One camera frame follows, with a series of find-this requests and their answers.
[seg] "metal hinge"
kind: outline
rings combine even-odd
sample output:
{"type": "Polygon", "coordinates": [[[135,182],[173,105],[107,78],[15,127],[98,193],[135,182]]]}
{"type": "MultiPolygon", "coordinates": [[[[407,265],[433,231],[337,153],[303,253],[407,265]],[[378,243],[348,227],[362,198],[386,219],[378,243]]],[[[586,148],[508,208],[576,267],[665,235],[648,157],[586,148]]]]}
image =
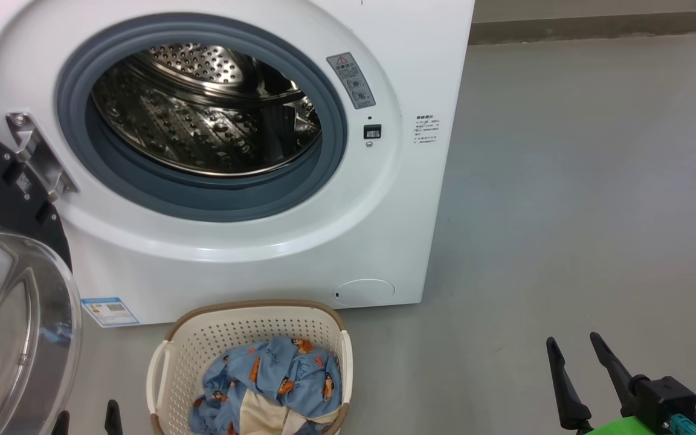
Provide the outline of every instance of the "metal hinge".
{"type": "Polygon", "coordinates": [[[50,202],[57,201],[66,191],[79,191],[77,184],[72,181],[56,159],[28,113],[19,111],[8,113],[7,126],[18,145],[14,151],[16,158],[34,171],[39,182],[47,189],[50,202]]]}

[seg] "front-loading washer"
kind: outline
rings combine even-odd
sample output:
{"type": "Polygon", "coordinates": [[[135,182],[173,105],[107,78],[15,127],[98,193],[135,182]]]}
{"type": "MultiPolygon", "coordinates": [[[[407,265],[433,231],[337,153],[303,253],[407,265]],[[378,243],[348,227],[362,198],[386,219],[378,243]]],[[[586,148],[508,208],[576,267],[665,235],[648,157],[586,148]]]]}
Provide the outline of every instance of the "front-loading washer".
{"type": "Polygon", "coordinates": [[[0,0],[20,201],[50,191],[102,326],[417,303],[472,6],[0,0]]]}

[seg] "gray floor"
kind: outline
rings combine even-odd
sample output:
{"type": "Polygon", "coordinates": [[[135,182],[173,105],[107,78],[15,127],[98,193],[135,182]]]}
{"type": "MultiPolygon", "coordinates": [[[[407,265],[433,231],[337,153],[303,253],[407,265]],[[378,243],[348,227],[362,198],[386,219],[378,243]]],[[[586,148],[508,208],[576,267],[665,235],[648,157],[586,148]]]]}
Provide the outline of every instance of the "gray floor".
{"type": "MultiPolygon", "coordinates": [[[[424,300],[341,314],[345,435],[563,433],[550,335],[595,426],[619,405],[591,330],[696,392],[696,36],[470,48],[424,300]]],[[[72,433],[102,433],[107,399],[151,433],[166,328],[86,322],[72,433]]]]}

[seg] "plastic basket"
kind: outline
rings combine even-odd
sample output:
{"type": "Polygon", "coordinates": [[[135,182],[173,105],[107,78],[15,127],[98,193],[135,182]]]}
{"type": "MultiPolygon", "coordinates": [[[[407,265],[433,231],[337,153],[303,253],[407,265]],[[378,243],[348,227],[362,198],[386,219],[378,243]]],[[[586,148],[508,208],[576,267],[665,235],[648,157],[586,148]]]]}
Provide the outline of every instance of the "plastic basket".
{"type": "Polygon", "coordinates": [[[206,306],[177,320],[147,371],[147,406],[155,433],[192,433],[190,410],[202,394],[202,375],[209,364],[227,349],[275,336],[307,338],[337,356],[343,404],[327,433],[340,432],[353,389],[353,351],[343,321],[321,303],[265,300],[206,306]]]}

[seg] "laundry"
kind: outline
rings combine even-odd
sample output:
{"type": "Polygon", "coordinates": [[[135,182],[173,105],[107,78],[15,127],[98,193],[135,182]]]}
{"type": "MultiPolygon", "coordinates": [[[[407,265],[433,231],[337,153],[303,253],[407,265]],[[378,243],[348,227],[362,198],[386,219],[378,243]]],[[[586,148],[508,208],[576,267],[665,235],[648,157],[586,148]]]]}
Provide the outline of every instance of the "laundry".
{"type": "Polygon", "coordinates": [[[341,404],[340,368],[310,341],[284,337],[234,347],[205,371],[190,415],[206,435],[325,433],[341,404]]]}

